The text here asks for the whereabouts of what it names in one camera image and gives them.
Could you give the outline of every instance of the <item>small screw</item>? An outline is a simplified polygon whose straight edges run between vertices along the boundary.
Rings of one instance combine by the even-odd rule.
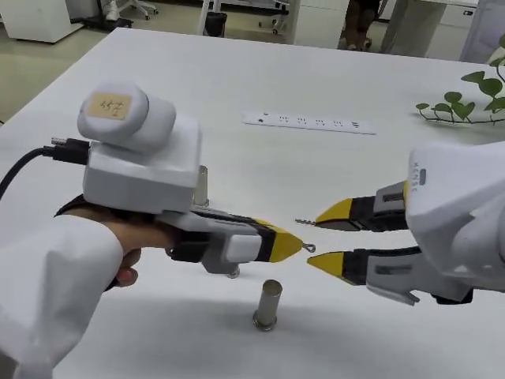
[[[316,225],[316,221],[304,220],[304,219],[294,219],[295,223],[303,223],[304,225]]]

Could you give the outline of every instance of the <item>white sleeve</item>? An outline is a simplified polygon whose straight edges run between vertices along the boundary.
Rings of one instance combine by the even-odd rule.
[[[0,248],[0,378],[50,379],[79,343],[122,261],[101,223],[59,216]]]

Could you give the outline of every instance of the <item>metal cylinder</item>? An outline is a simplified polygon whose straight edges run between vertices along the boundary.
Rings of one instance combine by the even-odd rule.
[[[195,193],[193,194],[193,204],[200,207],[207,207],[209,204],[207,197],[207,180],[208,169],[205,166],[200,166],[198,174],[198,183],[196,184]]]
[[[226,276],[228,276],[230,279],[237,279],[239,275],[240,275],[240,267],[238,266],[236,267],[235,270],[233,270],[233,272],[226,274]]]
[[[260,304],[252,316],[254,325],[263,332],[270,332],[277,323],[277,308],[282,294],[282,284],[277,280],[267,280],[263,283]]]
[[[50,139],[51,144],[57,145],[57,146],[65,146],[66,145],[66,139],[64,138],[56,138],[52,137]]]

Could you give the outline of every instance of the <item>white power strip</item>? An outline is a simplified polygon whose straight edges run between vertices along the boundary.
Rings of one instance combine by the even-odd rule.
[[[328,130],[331,132],[376,134],[369,126],[357,121],[339,118],[314,118],[293,114],[272,114],[267,112],[246,112],[242,122],[248,125],[280,126],[296,129]]]

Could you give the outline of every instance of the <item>label with text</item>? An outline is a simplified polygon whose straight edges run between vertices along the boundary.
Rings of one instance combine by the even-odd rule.
[[[97,92],[91,97],[86,110],[90,117],[124,120],[132,105],[132,96],[118,93]]]

